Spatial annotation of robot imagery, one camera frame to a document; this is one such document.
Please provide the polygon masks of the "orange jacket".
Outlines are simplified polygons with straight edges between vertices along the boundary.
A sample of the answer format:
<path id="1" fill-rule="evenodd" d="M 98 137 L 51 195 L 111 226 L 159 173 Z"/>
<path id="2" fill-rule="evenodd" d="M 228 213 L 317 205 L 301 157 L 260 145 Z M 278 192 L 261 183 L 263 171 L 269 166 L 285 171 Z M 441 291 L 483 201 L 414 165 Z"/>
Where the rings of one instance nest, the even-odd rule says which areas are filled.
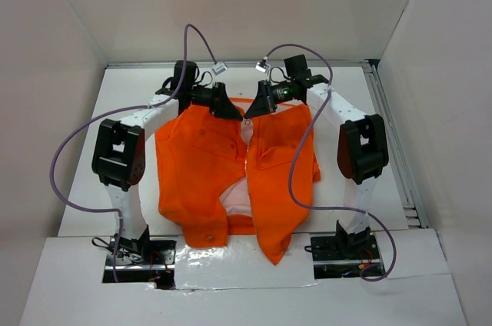
<path id="1" fill-rule="evenodd" d="M 321 171 L 306 105 L 252 119 L 192 105 L 155 132 L 159 213 L 193 248 L 253 235 L 273 264 L 308 217 Z"/>

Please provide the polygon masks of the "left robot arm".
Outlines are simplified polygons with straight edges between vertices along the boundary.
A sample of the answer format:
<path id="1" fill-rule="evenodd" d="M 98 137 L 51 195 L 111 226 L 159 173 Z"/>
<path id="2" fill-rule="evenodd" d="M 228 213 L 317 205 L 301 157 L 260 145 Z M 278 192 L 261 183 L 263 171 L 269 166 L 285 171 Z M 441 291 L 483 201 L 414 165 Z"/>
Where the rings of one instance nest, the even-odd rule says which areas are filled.
<path id="1" fill-rule="evenodd" d="M 146 166 L 146 141 L 168 121 L 191 105 L 205 108 L 219 119 L 241 121 L 225 84 L 210 87 L 198 84 L 198 65 L 175 62 L 174 74 L 159 88 L 148 105 L 128 108 L 133 113 L 120 120 L 104 118 L 98 126 L 92 171 L 105 186 L 111 209 L 118 215 L 118 233 L 112 249 L 124 249 L 135 264 L 151 257 L 148 225 L 141 211 L 138 184 Z"/>

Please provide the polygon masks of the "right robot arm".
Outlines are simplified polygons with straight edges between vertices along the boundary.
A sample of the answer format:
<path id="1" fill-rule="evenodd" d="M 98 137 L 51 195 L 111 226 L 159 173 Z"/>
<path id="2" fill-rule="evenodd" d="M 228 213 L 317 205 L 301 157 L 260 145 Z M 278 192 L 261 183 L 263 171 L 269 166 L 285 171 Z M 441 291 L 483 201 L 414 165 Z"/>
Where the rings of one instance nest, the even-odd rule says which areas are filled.
<path id="1" fill-rule="evenodd" d="M 338 129 L 337 166 L 345 179 L 344 203 L 335 231 L 335 248 L 343 258 L 353 258 L 370 241 L 370 209 L 376 180 L 389 162 L 384 120 L 355 108 L 333 90 L 332 77 L 315 75 L 304 55 L 284 60 L 286 79 L 276 84 L 258 82 L 257 94 L 246 118 L 274 113 L 279 104 L 297 100 Z"/>

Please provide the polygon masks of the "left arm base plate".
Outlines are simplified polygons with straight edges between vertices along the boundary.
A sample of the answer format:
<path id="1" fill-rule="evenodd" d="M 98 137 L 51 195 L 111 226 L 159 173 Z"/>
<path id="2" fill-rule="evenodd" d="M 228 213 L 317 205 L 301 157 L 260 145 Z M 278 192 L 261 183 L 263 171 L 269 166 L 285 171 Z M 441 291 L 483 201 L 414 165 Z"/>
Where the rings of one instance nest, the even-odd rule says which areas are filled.
<path id="1" fill-rule="evenodd" d="M 175 287 L 176 240 L 150 240 L 150 249 L 146 254 L 136 254 L 120 247 L 116 258 L 113 258 L 114 238 L 106 241 L 93 237 L 91 243 L 96 248 L 104 249 L 107 254 L 103 283 L 115 283 L 115 271 L 119 283 L 150 283 L 160 290 Z"/>

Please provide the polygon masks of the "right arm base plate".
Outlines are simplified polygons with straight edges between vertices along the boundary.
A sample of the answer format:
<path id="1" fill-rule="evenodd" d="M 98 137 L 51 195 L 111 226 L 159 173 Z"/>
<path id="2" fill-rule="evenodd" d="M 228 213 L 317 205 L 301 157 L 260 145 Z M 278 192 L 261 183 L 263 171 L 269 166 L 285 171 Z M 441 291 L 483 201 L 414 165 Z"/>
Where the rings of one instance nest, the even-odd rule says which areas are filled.
<path id="1" fill-rule="evenodd" d="M 385 274 L 376 238 L 366 227 L 357 234 L 348 234 L 337 223 L 333 235 L 315 235 L 304 250 L 311 255 L 315 279 L 367 278 Z"/>

